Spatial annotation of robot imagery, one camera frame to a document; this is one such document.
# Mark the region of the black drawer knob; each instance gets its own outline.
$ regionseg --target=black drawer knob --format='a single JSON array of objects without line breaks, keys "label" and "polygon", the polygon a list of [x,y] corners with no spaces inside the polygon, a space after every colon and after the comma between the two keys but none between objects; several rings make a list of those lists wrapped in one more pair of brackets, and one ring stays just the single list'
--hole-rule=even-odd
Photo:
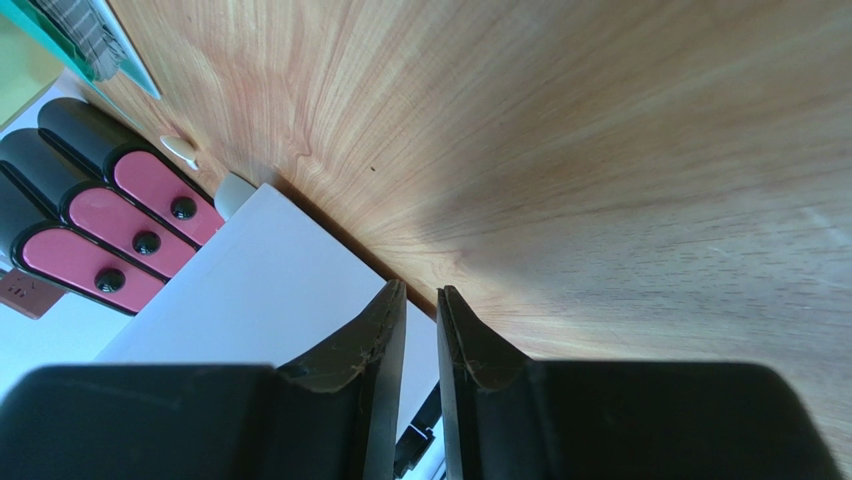
[{"label": "black drawer knob", "polygon": [[153,255],[160,249],[160,237],[154,232],[139,232],[133,237],[133,250],[139,255]]},{"label": "black drawer knob", "polygon": [[189,220],[195,216],[197,211],[198,205],[191,198],[178,197],[172,202],[172,215],[178,220]]},{"label": "black drawer knob", "polygon": [[95,277],[95,286],[104,293],[113,293],[124,286],[124,274],[114,268],[105,268]]}]

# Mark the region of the wooden table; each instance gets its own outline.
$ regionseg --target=wooden table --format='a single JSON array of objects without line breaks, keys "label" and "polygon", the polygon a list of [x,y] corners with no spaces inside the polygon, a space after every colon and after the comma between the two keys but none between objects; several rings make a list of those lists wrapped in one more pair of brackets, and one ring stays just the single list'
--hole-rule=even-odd
[{"label": "wooden table", "polygon": [[852,6],[113,0],[150,139],[538,357],[743,360],[852,473]]}]

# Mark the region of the plaid cloth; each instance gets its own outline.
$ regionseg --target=plaid cloth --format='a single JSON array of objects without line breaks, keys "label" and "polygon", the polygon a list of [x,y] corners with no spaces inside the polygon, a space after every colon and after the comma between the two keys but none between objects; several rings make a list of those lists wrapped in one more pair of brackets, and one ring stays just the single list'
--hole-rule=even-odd
[{"label": "plaid cloth", "polygon": [[94,71],[94,80],[108,80],[118,72],[124,50],[88,0],[29,1],[77,45]]}]

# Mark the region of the power outlet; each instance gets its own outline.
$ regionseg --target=power outlet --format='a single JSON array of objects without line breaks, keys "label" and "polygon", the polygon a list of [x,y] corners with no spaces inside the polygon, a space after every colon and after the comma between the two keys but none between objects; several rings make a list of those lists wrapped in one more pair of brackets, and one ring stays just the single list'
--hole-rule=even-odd
[{"label": "power outlet", "polygon": [[0,303],[38,320],[62,298],[65,290],[45,283],[17,268],[0,279]]}]

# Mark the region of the pink drawer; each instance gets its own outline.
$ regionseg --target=pink drawer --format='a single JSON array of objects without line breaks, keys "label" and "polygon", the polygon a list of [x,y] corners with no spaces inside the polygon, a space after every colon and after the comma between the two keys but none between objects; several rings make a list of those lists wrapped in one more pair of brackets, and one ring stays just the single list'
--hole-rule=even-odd
[{"label": "pink drawer", "polygon": [[116,192],[95,187],[76,194],[67,207],[74,225],[171,278],[195,254],[186,242]]},{"label": "pink drawer", "polygon": [[119,188],[199,245],[225,223],[213,205],[148,152],[119,158],[113,177]]},{"label": "pink drawer", "polygon": [[37,273],[130,313],[138,313],[164,285],[67,228],[35,233],[22,247],[21,258]]}]

